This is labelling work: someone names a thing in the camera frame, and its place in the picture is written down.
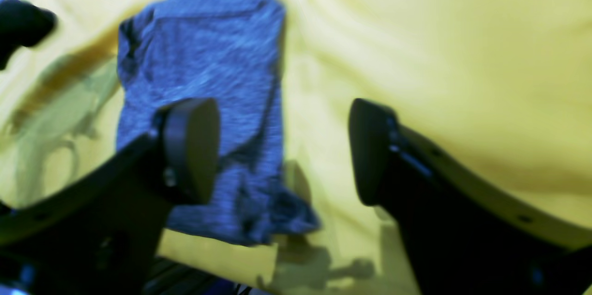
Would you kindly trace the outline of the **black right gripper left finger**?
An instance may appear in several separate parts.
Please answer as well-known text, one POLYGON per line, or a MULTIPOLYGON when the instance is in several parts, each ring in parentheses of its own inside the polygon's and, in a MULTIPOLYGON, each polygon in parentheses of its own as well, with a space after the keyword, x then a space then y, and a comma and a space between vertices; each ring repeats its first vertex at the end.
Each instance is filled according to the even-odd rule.
POLYGON ((177 101, 70 187, 2 215, 3 295, 139 295, 177 205, 207 204, 220 141, 214 98, 177 101))

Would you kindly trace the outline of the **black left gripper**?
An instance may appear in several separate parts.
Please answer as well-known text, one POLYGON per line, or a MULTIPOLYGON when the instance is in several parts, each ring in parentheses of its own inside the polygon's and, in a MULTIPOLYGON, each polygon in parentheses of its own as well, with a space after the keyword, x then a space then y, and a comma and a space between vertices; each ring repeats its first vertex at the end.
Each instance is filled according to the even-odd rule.
POLYGON ((57 25, 56 15, 48 9, 21 0, 0 3, 0 69, 20 47, 33 47, 57 25))

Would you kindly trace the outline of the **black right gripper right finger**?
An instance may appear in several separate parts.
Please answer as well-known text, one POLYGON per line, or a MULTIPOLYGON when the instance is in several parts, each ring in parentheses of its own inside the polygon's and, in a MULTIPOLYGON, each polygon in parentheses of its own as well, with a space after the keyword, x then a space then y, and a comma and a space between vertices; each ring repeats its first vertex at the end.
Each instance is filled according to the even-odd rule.
POLYGON ((423 295, 583 295, 591 230, 495 187, 394 110, 357 98, 348 118, 357 194, 398 224, 423 295))

